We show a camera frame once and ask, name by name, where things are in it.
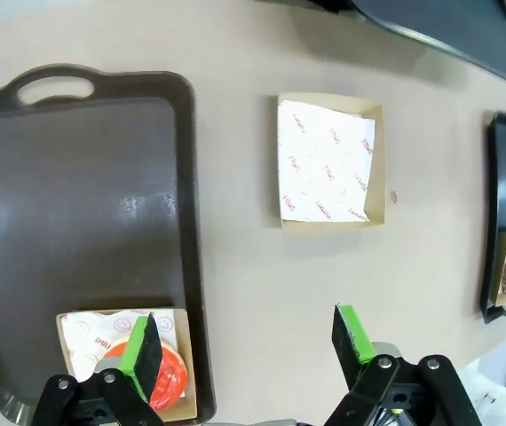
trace white tabletop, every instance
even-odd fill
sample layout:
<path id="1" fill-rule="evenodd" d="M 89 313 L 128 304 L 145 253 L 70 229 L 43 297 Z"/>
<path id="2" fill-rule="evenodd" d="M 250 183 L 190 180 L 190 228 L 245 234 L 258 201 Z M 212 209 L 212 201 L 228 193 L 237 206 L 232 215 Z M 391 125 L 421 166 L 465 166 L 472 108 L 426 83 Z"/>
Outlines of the white tabletop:
<path id="1" fill-rule="evenodd" d="M 302 8 L 73 3 L 0 19 L 0 86 L 52 62 L 169 70 L 194 86 L 216 421 L 322 424 L 346 391 L 330 341 L 337 303 L 355 305 L 373 340 L 397 344 L 413 362 L 443 353 L 462 367 L 506 338 L 506 319 L 485 325 L 478 309 L 483 128 L 491 111 L 506 111 L 506 82 L 370 24 Z M 384 105 L 385 225 L 311 238 L 280 229 L 275 96 L 287 91 Z"/>

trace screw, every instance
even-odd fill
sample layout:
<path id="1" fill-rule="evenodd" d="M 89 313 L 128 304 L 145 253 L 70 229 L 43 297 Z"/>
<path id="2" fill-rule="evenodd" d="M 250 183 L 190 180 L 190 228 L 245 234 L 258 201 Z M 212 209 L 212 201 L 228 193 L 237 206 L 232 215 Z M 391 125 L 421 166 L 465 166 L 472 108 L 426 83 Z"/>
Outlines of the screw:
<path id="1" fill-rule="evenodd" d="M 380 358 L 378 364 L 381 368 L 391 368 L 392 366 L 391 360 L 389 358 Z"/>
<path id="2" fill-rule="evenodd" d="M 440 367 L 440 364 L 437 360 L 435 359 L 429 359 L 427 361 L 427 367 L 430 368 L 431 370 L 436 370 L 437 368 Z"/>

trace beige table surface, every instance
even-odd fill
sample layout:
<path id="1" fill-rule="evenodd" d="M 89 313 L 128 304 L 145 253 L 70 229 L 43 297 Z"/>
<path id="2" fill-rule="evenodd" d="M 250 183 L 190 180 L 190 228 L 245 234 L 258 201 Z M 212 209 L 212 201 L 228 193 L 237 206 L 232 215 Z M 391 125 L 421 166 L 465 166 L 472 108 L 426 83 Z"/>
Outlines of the beige table surface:
<path id="1" fill-rule="evenodd" d="M 330 342 L 338 302 L 411 361 L 441 352 L 462 367 L 506 338 L 506 319 L 486 326 L 478 311 L 483 117 L 506 110 L 506 82 L 371 25 L 250 0 L 92 2 L 0 20 L 0 86 L 52 62 L 169 70 L 194 85 L 215 420 L 321 424 L 345 392 Z M 384 226 L 280 229 L 285 91 L 383 103 Z"/>

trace red food item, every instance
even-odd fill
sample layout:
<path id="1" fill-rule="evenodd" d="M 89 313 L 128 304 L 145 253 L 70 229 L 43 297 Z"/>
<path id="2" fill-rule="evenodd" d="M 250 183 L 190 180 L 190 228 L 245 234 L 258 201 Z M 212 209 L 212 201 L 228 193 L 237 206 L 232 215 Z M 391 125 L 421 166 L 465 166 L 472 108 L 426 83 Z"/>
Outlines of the red food item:
<path id="1" fill-rule="evenodd" d="M 160 411 L 173 405 L 180 399 L 188 384 L 188 371 L 184 360 L 165 342 L 162 344 L 162 362 L 149 405 L 154 411 Z M 127 342 L 113 346 L 103 358 L 120 357 L 125 351 Z"/>

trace tray handle hole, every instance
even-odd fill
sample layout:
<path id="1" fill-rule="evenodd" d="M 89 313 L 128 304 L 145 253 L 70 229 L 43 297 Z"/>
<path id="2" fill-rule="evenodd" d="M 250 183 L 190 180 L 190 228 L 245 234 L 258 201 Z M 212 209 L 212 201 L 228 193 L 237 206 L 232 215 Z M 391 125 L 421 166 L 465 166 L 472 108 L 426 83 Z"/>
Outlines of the tray handle hole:
<path id="1" fill-rule="evenodd" d="M 84 99 L 93 93 L 93 83 L 77 77 L 43 78 L 20 88 L 17 97 L 24 105 L 50 98 Z"/>

